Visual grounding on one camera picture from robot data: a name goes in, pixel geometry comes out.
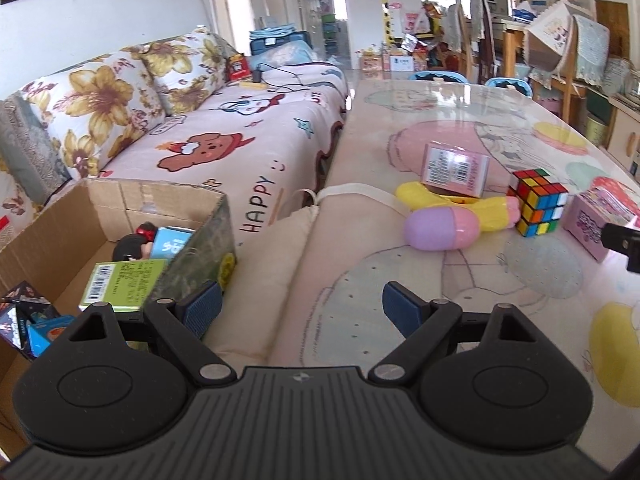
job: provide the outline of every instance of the black gripper base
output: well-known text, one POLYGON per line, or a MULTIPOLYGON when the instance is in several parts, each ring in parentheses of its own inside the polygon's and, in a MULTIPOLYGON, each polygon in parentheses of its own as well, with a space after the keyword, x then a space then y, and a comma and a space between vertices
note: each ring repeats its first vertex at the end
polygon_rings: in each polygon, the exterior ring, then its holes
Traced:
POLYGON ((6 480, 602 480, 565 446, 488 454, 447 440, 408 394, 366 383, 357 368, 248 368, 199 391, 157 440, 111 456, 33 446, 6 480))

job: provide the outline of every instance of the blue chair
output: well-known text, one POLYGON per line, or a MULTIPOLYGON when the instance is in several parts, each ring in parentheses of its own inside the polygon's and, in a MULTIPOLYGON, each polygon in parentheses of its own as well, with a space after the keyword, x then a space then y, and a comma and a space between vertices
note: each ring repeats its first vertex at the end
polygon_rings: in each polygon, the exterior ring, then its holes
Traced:
POLYGON ((485 86, 492 86, 494 88, 515 88, 522 95, 526 95, 527 97, 533 97, 533 90, 531 89, 531 85, 522 79, 514 79, 511 77, 494 77, 493 79, 489 79, 485 86))
POLYGON ((410 80, 418 81, 434 81, 436 79, 442 79, 446 83, 465 83, 469 84, 469 81, 462 74, 458 72, 447 72, 446 70, 425 70, 423 72, 416 72, 409 77, 410 80))

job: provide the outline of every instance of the cartoon tablecloth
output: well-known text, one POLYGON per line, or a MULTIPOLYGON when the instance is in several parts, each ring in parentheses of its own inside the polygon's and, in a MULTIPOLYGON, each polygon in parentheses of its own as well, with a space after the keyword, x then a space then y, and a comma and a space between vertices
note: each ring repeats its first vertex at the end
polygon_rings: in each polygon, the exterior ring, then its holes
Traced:
MULTIPOLYGON (((512 171, 544 168, 572 193, 604 186, 628 206, 638 186, 605 154, 516 91, 451 83, 363 81, 328 186, 361 182, 393 193, 418 179, 425 144, 439 140, 491 156, 485 195, 512 171)), ((396 280, 425 300, 464 310, 513 303, 587 377, 594 392, 579 447, 613 468, 640 442, 640 276, 618 254, 598 264, 572 237, 482 234, 466 250, 421 252, 404 218, 359 195, 327 197, 292 284, 270 364, 359 365, 367 372, 402 336, 382 312, 396 280)))

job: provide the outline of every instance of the barcode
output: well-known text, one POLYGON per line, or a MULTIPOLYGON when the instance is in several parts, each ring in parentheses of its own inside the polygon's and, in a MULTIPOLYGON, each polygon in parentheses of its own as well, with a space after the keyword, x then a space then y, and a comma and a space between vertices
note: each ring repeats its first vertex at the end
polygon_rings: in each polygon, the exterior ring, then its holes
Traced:
POLYGON ((449 157, 447 152, 438 151, 436 160, 429 161, 427 181, 440 185, 449 183, 449 157))
POLYGON ((88 294, 86 295, 85 303, 95 303, 95 301, 102 301, 104 293, 109 285, 109 279, 113 274, 115 265, 101 265, 95 271, 94 282, 91 284, 88 294))
POLYGON ((469 181, 469 163, 459 162, 457 163, 453 172, 453 180, 460 184, 466 184, 469 181))

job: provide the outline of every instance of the yellow toy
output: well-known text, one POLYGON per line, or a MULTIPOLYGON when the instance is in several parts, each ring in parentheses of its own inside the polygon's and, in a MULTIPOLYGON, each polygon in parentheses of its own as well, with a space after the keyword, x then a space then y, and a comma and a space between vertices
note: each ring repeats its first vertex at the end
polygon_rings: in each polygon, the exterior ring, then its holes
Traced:
POLYGON ((520 219, 520 203, 514 196, 443 196, 432 193, 421 182, 407 182, 396 189, 396 197, 411 211, 427 207, 465 207, 478 217, 482 232, 501 231, 513 227, 520 219))

